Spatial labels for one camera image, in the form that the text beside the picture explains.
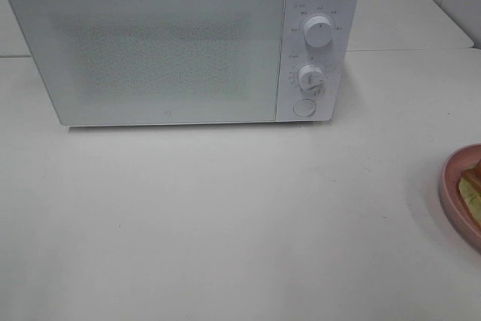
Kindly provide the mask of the round white door button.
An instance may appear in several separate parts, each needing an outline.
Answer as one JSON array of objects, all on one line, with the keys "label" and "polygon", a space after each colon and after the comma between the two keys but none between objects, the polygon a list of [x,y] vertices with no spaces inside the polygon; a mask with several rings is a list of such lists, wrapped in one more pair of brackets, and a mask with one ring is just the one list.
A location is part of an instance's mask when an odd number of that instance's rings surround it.
[{"label": "round white door button", "polygon": [[293,106],[293,111],[298,117],[311,117],[316,112],[316,103],[311,99],[302,99]]}]

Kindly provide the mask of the pink round plate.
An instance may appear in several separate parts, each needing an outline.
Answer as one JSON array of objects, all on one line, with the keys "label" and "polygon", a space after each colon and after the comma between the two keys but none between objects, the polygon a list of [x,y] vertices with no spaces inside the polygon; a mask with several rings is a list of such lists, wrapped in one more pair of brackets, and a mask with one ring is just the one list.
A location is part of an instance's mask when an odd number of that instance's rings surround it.
[{"label": "pink round plate", "polygon": [[480,144],[471,144],[459,148],[448,156],[443,164],[439,178],[440,204],[446,218],[454,230],[473,248],[480,253],[480,227],[470,215],[458,184],[461,173],[472,168],[480,160]]}]

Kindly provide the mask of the toy sandwich with lettuce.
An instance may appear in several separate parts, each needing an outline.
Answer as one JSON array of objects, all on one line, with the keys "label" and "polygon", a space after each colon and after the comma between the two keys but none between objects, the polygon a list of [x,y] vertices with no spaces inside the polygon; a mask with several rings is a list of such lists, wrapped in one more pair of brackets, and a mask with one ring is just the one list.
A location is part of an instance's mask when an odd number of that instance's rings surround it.
[{"label": "toy sandwich with lettuce", "polygon": [[480,229],[480,162],[461,172],[458,191],[470,218]]}]

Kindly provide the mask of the lower white timer knob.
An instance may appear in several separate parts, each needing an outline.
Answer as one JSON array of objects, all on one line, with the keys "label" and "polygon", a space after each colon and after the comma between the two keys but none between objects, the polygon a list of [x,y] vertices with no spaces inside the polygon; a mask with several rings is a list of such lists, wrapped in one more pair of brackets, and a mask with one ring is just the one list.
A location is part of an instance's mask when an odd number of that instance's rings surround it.
[{"label": "lower white timer knob", "polygon": [[303,92],[316,92],[325,81],[325,71],[319,65],[304,65],[298,71],[298,84]]}]

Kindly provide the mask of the upper white power knob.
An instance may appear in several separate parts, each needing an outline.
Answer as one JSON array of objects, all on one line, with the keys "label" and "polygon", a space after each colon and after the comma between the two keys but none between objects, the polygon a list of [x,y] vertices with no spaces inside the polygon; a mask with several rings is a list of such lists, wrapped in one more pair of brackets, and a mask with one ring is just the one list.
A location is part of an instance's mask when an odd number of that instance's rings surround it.
[{"label": "upper white power knob", "polygon": [[323,14],[314,15],[306,20],[303,27],[304,40],[312,48],[322,48],[333,38],[333,25]]}]

